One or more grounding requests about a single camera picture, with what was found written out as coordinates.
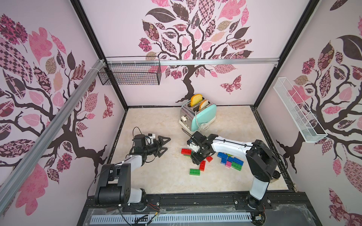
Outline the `red long lego brick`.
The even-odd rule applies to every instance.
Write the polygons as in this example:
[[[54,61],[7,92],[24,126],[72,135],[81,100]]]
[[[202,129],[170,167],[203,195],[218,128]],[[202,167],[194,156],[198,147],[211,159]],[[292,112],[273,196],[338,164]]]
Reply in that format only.
[[[206,161],[202,161],[199,165],[199,170],[200,171],[205,171],[205,166],[206,166]]]
[[[188,155],[192,155],[192,150],[190,149],[182,149],[181,150],[181,154],[184,155],[184,154],[188,154]]]

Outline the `green long lego brick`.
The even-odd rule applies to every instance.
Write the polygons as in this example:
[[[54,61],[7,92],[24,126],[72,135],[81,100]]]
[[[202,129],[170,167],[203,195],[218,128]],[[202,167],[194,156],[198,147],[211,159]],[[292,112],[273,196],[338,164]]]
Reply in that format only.
[[[200,170],[199,169],[190,169],[189,170],[189,174],[191,175],[191,176],[200,176]]]

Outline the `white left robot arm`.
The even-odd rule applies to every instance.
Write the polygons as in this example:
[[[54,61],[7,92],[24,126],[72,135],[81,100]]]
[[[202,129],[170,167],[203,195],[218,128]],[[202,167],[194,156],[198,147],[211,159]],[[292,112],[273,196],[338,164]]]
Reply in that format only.
[[[127,205],[141,210],[146,208],[146,192],[131,187],[131,174],[147,162],[148,156],[160,158],[168,150],[164,145],[170,141],[169,137],[155,137],[154,134],[136,135],[125,160],[102,167],[94,195],[95,204]]]

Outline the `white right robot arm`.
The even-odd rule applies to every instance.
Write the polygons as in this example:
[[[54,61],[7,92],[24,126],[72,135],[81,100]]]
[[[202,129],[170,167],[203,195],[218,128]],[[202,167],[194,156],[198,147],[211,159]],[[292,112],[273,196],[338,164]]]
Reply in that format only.
[[[270,182],[279,179],[281,174],[277,171],[278,157],[262,140],[254,142],[241,142],[223,138],[216,134],[208,137],[199,132],[191,135],[187,141],[191,148],[191,160],[200,165],[203,160],[214,153],[225,153],[247,161],[252,175],[252,186],[247,196],[247,204],[252,209],[262,205],[263,198]]]

